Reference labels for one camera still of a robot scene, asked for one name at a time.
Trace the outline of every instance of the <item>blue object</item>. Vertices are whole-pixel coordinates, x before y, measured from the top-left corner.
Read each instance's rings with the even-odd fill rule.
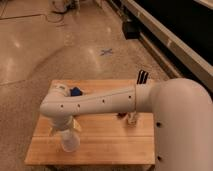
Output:
[[[74,87],[73,89],[70,89],[71,96],[81,96],[82,94],[83,92],[78,87]]]

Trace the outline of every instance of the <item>wooden table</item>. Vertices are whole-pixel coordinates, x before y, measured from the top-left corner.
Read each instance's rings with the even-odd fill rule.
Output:
[[[135,84],[135,80],[54,80],[85,94]],[[50,122],[40,115],[25,159],[26,165],[154,164],[153,116],[141,113],[136,126],[126,124],[117,114],[76,117],[82,127],[81,145],[64,152],[60,137],[49,137]]]

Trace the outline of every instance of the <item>cable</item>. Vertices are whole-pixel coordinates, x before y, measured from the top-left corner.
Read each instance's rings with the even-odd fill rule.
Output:
[[[6,0],[6,2],[5,2],[5,4],[4,4],[4,7],[3,7],[2,13],[1,13],[1,15],[0,15],[0,18],[2,18],[2,16],[4,15],[4,11],[5,11],[6,7],[7,7],[7,3],[8,3],[8,0]]]
[[[4,8],[2,10],[2,13],[0,15],[0,21],[1,20],[11,20],[11,19],[18,19],[18,18],[27,18],[27,17],[38,17],[38,16],[44,16],[45,17],[45,20],[49,23],[59,23],[61,22],[63,19],[64,19],[64,15],[63,14],[59,14],[59,13],[56,13],[58,15],[60,15],[60,19],[59,20],[56,20],[56,21],[53,21],[53,20],[50,20],[48,18],[48,16],[46,14],[32,14],[32,15],[21,15],[21,16],[14,16],[14,17],[5,17],[5,18],[2,18],[2,16],[4,15],[4,12],[6,10],[6,7],[7,7],[7,4],[8,4],[8,0],[6,0],[5,2],[5,5],[4,5]]]

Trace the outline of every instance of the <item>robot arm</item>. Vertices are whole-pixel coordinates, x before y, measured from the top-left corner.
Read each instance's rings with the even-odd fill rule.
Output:
[[[79,97],[69,97],[68,91],[56,85],[40,107],[58,130],[68,129],[75,115],[153,112],[156,171],[212,170],[212,100],[194,81],[173,79]],[[68,134],[62,138],[68,140]]]

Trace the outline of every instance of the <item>floor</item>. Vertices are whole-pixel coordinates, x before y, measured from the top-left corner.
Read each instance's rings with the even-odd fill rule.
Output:
[[[132,79],[140,69],[156,81],[169,79],[139,41],[125,40],[120,18],[105,2],[101,9],[92,0],[81,1],[80,11],[69,11],[62,21],[50,14],[48,0],[9,0],[4,7],[0,1],[0,170],[48,170],[25,166],[24,158],[51,80]],[[26,15],[37,16],[2,20]]]

